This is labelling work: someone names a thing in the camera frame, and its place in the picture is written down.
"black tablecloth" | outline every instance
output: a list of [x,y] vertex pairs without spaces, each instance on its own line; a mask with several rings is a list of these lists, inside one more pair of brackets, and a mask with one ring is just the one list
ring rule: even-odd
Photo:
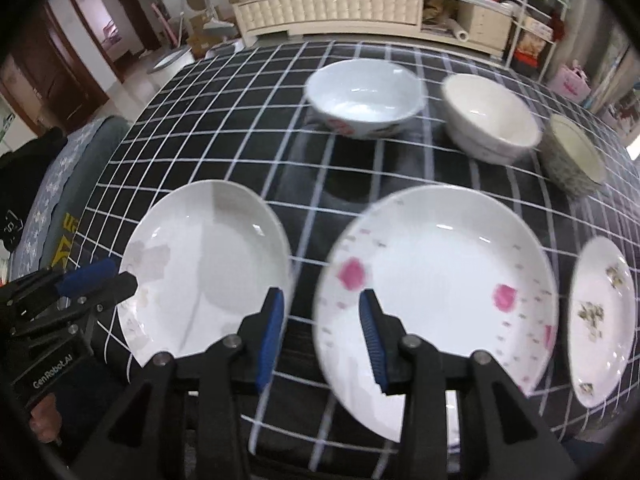
[[[426,82],[428,104],[393,139],[336,137],[313,117],[303,85],[319,66],[352,57],[398,62]],[[602,152],[607,182],[569,200],[546,176],[535,151],[514,166],[471,160],[444,130],[441,81],[451,73],[494,79],[520,95],[541,127],[553,113],[581,124]],[[289,237],[298,279],[282,353],[270,388],[242,399],[242,428],[259,456],[303,468],[380,478],[394,445],[357,423],[336,402],[312,343],[312,299],[328,251],[367,205],[421,184],[482,190],[512,208],[545,248],[558,279],[561,312],[576,256],[595,235],[626,256],[636,290],[640,261],[638,173],[615,133],[571,102],[514,72],[436,51],[371,43],[302,43],[203,60],[181,70],[140,116],[113,155],[82,216],[70,259],[120,259],[138,221],[171,190],[225,178],[260,194]],[[587,412],[572,392],[563,333],[530,402],[559,438],[596,428],[624,410],[639,384],[639,349],[605,405]],[[94,331],[96,355],[130,380],[140,367],[114,311]]]

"metal bolt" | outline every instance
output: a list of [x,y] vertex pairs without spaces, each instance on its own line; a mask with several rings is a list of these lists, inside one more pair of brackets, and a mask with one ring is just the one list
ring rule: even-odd
[[242,338],[238,334],[229,334],[222,340],[227,348],[238,348],[242,344]]
[[485,352],[484,350],[478,350],[474,352],[474,359],[478,364],[487,365],[491,362],[491,355],[489,352]]
[[407,334],[402,336],[402,344],[405,348],[418,348],[422,344],[422,340],[415,334]]
[[171,362],[173,358],[174,356],[172,356],[170,352],[158,352],[152,357],[156,366],[164,366],[168,362]]

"bowl rim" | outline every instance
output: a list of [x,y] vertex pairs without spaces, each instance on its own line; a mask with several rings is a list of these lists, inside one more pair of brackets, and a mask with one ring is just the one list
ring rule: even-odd
[[[585,171],[583,166],[569,154],[569,152],[564,147],[564,144],[559,139],[558,134],[556,134],[554,125],[558,123],[561,123],[563,126],[570,129],[574,135],[576,135],[579,139],[581,139],[585,143],[587,149],[591,152],[591,155],[593,155],[594,160],[598,161],[598,172],[601,175],[600,179],[592,178]],[[604,160],[598,153],[598,150],[596,149],[595,145],[591,142],[589,137],[587,137],[587,134],[584,133],[584,130],[580,127],[579,124],[575,123],[574,121],[572,121],[568,117],[565,117],[564,115],[552,114],[551,117],[549,117],[547,132],[549,135],[553,137],[556,144],[558,145],[558,148],[562,150],[562,157],[565,158],[566,160],[570,160],[571,163],[591,182],[593,182],[594,184],[598,184],[600,186],[607,179],[607,166],[604,163]]]
[[[311,97],[311,94],[309,92],[309,84],[311,83],[311,81],[317,76],[317,74],[321,73],[322,71],[328,72],[328,69],[330,69],[333,66],[336,65],[340,65],[340,64],[345,64],[345,63],[354,63],[354,62],[358,62],[358,63],[373,63],[373,64],[377,64],[380,65],[381,63],[388,65],[391,64],[396,68],[399,68],[400,70],[403,70],[406,74],[408,74],[409,76],[411,76],[412,79],[416,80],[419,83],[419,87],[420,87],[420,95],[418,97],[417,103],[410,108],[409,112],[406,112],[404,114],[399,115],[398,117],[394,117],[393,119],[389,119],[386,121],[371,121],[371,120],[355,120],[355,119],[347,119],[343,116],[341,116],[340,114],[335,113],[335,111],[329,109],[328,107],[322,106],[318,103],[317,100],[313,99]],[[393,61],[388,61],[385,59],[369,59],[366,57],[363,58],[354,58],[354,59],[343,59],[342,61],[337,61],[335,63],[331,63],[329,65],[323,66],[322,68],[319,68],[318,70],[316,70],[315,72],[312,73],[311,76],[309,76],[309,78],[306,80],[305,82],[305,88],[304,88],[304,97],[305,99],[309,102],[309,104],[311,104],[311,106],[313,108],[315,108],[316,110],[318,110],[320,113],[329,115],[329,116],[333,116],[336,118],[339,118],[340,120],[343,121],[349,121],[351,123],[358,123],[358,124],[392,124],[392,123],[397,123],[397,122],[401,122],[404,120],[407,120],[410,117],[413,117],[415,114],[417,114],[420,110],[422,110],[425,106],[425,101],[427,99],[427,92],[426,92],[426,86],[424,84],[424,81],[422,81],[417,75],[415,75],[413,72],[411,72],[410,70],[406,69],[405,67],[398,65],[397,63],[394,63]]]
[[[460,108],[457,103],[455,102],[454,99],[450,98],[450,92],[448,91],[448,89],[450,88],[451,82],[455,79],[458,80],[462,80],[462,79],[472,79],[472,80],[485,80],[488,81],[489,83],[496,85],[498,88],[501,88],[501,91],[505,91],[506,95],[510,95],[512,96],[514,99],[517,99],[522,106],[524,107],[524,110],[527,112],[527,114],[529,115],[529,119],[531,121],[531,123],[535,126],[536,128],[536,135],[534,136],[534,139],[532,139],[531,142],[513,142],[512,140],[507,140],[507,139],[503,139],[501,137],[497,137],[494,134],[492,134],[491,132],[485,130],[484,128],[481,128],[480,126],[478,126],[478,124],[475,124],[473,121],[469,120],[468,117],[466,117],[466,115],[463,113],[462,108]],[[495,139],[496,141],[500,142],[501,144],[507,145],[507,146],[511,146],[513,148],[534,148],[535,146],[537,146],[540,143],[540,140],[542,140],[542,130],[540,129],[540,126],[538,125],[538,123],[536,122],[535,118],[533,117],[533,113],[531,112],[531,110],[529,110],[529,107],[526,105],[526,103],[520,98],[518,97],[515,92],[511,91],[510,89],[508,89],[506,86],[501,85],[500,83],[493,81],[492,79],[489,79],[488,77],[484,77],[481,75],[477,75],[477,74],[452,74],[447,76],[444,81],[442,82],[442,97],[443,97],[443,101],[449,105],[451,108],[453,108],[456,113],[462,117],[468,124],[471,124],[473,127],[477,128],[478,130],[480,130],[484,135],[486,135],[487,137],[491,137],[491,139]]]

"metal rack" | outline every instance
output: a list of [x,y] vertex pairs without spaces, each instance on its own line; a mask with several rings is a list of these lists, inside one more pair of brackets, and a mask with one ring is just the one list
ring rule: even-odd
[[[541,16],[547,20],[551,19],[551,16],[549,16],[546,12],[542,12],[541,10],[539,10],[537,7],[532,6],[529,3],[529,0],[513,0],[515,2],[517,2],[520,5],[520,14],[518,16],[518,19],[514,19],[513,23],[516,26],[514,35],[513,35],[513,41],[511,42],[511,48],[509,50],[509,55],[507,56],[506,62],[505,62],[505,67],[510,67],[511,66],[511,61],[513,59],[513,54],[515,53],[516,50],[516,46],[518,44],[518,40],[520,39],[520,34],[522,33],[522,31],[524,30],[525,32],[528,32],[530,34],[533,34],[539,38],[542,38],[542,40],[545,40],[547,43],[551,43],[551,48],[549,49],[548,54],[546,54],[546,59],[545,59],[545,63],[542,67],[542,70],[540,71],[540,75],[538,76],[538,82],[540,83],[542,81],[542,78],[545,76],[546,73],[546,69],[549,67],[549,62],[551,62],[551,58],[554,55],[554,52],[556,51],[556,46],[558,46],[558,42],[557,41],[550,41],[547,38],[544,38],[543,36],[540,36],[538,33],[534,32],[533,30],[530,30],[526,27],[524,27],[524,19],[527,15],[527,9],[533,10],[534,14]],[[555,0],[556,2],[560,3],[562,5],[562,10],[560,12],[560,19],[561,20],[565,20],[566,18],[566,12],[569,9],[569,4],[570,4],[570,0]]]

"bowl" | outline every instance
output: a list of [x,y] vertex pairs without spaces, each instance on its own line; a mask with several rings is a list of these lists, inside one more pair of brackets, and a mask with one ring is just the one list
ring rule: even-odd
[[442,84],[442,97],[449,137],[473,158],[511,164],[542,138],[527,105],[490,79],[449,76]]
[[321,68],[305,84],[312,108],[332,130],[355,139],[391,136],[425,105],[424,83],[380,59],[348,59]]
[[589,137],[562,115],[549,119],[540,155],[551,180],[574,196],[594,193],[607,177],[606,166]]

